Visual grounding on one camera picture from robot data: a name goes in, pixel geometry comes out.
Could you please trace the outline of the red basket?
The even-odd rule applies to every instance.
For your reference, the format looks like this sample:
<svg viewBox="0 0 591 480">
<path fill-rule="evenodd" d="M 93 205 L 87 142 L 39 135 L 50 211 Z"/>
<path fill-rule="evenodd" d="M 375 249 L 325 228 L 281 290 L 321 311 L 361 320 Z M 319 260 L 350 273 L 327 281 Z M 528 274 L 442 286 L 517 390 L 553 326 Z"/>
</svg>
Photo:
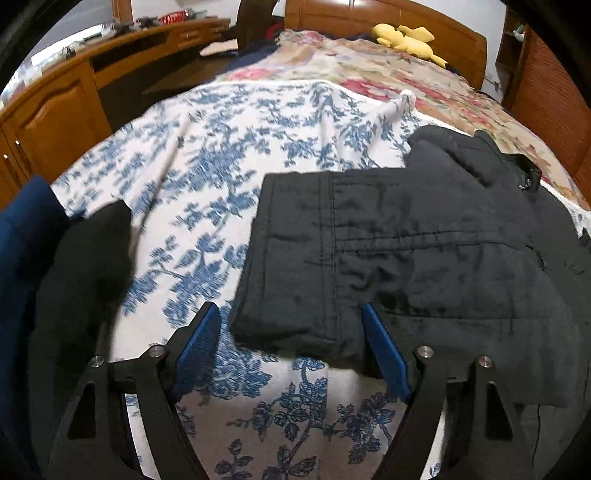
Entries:
<svg viewBox="0 0 591 480">
<path fill-rule="evenodd" d="M 164 25 L 183 23 L 188 19 L 189 16 L 185 10 L 171 12 L 157 18 L 157 20 Z"/>
</svg>

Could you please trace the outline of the folded black garment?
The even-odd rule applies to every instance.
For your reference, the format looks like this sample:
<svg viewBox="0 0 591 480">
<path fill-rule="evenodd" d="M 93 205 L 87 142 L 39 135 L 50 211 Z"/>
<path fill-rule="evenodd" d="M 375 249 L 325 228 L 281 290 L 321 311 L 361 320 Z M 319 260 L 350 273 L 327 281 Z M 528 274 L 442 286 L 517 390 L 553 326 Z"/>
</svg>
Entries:
<svg viewBox="0 0 591 480">
<path fill-rule="evenodd" d="M 74 222 L 37 292 L 28 388 L 32 446 L 42 468 L 101 325 L 111 321 L 129 283 L 130 223 L 121 200 Z"/>
</svg>

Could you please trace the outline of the yellow plush toy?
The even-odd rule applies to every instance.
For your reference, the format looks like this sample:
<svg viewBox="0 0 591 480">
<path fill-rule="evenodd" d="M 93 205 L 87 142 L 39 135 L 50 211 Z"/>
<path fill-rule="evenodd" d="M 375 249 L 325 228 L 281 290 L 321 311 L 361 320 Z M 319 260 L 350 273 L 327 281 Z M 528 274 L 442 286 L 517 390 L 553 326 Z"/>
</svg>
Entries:
<svg viewBox="0 0 591 480">
<path fill-rule="evenodd" d="M 447 68 L 448 62 L 437 56 L 430 45 L 435 40 L 435 36 L 425 27 L 411 29 L 404 25 L 394 27 L 381 23 L 372 29 L 372 36 L 386 48 L 405 52 L 417 58 L 431 61 L 444 69 Z"/>
</svg>

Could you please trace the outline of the blue floral white bedsheet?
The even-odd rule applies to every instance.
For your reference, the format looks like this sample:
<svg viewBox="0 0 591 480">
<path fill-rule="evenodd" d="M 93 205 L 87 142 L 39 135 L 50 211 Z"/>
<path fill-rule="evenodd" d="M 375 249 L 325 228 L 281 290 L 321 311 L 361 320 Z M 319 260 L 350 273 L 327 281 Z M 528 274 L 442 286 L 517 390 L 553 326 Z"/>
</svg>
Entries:
<svg viewBox="0 0 591 480">
<path fill-rule="evenodd" d="M 221 312 L 211 365 L 176 405 L 207 477 L 377 479 L 406 409 L 379 366 L 368 376 L 252 349 L 235 341 L 229 316 L 267 175 L 402 168 L 424 126 L 488 134 L 431 121 L 410 91 L 385 103 L 327 81 L 213 82 L 154 105 L 54 182 L 69 213 L 90 217 L 117 200 L 131 210 L 133 273 L 106 362 L 166 344 L 206 302 Z M 533 478 L 588 478 L 589 411 L 564 456 L 537 475 L 525 406 L 509 395 Z"/>
</svg>

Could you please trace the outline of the brown louvered wardrobe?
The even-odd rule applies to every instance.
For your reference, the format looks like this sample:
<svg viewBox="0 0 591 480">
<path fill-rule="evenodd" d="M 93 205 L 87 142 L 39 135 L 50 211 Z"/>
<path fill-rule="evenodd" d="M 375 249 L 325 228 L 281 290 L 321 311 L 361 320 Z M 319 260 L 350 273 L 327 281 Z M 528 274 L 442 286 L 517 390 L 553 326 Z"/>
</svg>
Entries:
<svg viewBox="0 0 591 480">
<path fill-rule="evenodd" d="M 506 10 L 496 67 L 503 107 L 553 151 L 590 198 L 590 107 L 570 75 L 522 16 Z"/>
</svg>

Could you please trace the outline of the wooden desk with cabinets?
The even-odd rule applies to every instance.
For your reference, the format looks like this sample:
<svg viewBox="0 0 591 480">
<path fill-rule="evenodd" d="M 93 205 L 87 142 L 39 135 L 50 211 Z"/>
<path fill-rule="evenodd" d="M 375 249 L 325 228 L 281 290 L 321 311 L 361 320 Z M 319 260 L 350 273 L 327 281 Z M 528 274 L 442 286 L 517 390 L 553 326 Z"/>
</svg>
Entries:
<svg viewBox="0 0 591 480">
<path fill-rule="evenodd" d="M 82 49 L 16 94 L 1 110 L 1 205 L 33 176 L 57 179 L 111 135 L 99 90 L 153 61 L 221 39 L 228 18 L 143 29 Z"/>
</svg>

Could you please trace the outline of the black jacket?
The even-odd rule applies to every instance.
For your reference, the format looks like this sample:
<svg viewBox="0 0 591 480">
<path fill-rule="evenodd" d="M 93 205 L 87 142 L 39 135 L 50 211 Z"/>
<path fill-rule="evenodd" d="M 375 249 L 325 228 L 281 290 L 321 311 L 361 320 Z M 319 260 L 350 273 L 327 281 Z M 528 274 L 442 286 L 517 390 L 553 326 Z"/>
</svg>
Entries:
<svg viewBox="0 0 591 480">
<path fill-rule="evenodd" d="M 590 408 L 590 239 L 526 156 L 424 126 L 402 168 L 270 174 L 229 316 L 238 344 L 376 376 L 372 306 L 403 355 L 490 356 L 525 406 L 534 471 Z"/>
</svg>

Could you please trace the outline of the dark wooden chair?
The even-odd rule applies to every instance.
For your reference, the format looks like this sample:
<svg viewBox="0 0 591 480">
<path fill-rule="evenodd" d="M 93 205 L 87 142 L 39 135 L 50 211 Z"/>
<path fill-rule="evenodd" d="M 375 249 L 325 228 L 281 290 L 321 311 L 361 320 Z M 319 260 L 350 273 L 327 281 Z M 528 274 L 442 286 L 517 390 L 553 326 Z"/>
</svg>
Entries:
<svg viewBox="0 0 591 480">
<path fill-rule="evenodd" d="M 253 42 L 266 38 L 266 32 L 276 24 L 273 10 L 277 0 L 245 0 L 238 6 L 235 25 L 217 33 L 215 40 L 199 52 L 201 57 L 235 55 Z"/>
</svg>

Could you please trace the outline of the folded navy blue garment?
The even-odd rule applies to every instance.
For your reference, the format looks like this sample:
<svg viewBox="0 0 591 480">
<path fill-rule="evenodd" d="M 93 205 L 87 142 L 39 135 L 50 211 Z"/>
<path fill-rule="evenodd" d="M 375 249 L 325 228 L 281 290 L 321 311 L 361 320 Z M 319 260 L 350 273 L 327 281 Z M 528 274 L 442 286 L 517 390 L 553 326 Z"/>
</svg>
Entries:
<svg viewBox="0 0 591 480">
<path fill-rule="evenodd" d="M 1 445 L 28 443 L 28 338 L 35 296 L 70 220 L 49 184 L 35 176 L 1 211 Z"/>
</svg>

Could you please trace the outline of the red floral beige blanket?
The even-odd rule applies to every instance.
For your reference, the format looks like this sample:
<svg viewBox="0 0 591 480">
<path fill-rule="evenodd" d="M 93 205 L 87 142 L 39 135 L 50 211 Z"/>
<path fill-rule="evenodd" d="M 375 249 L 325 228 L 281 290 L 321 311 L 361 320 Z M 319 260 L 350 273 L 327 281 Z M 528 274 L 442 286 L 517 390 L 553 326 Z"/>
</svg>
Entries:
<svg viewBox="0 0 591 480">
<path fill-rule="evenodd" d="M 215 79 L 327 80 L 384 102 L 408 89 L 417 97 L 421 113 L 467 134 L 487 132 L 502 151 L 527 155 L 559 193 L 590 207 L 590 197 L 581 192 L 551 148 L 464 77 L 369 40 L 331 39 L 311 30 L 284 30 L 276 47 L 266 58 Z"/>
</svg>

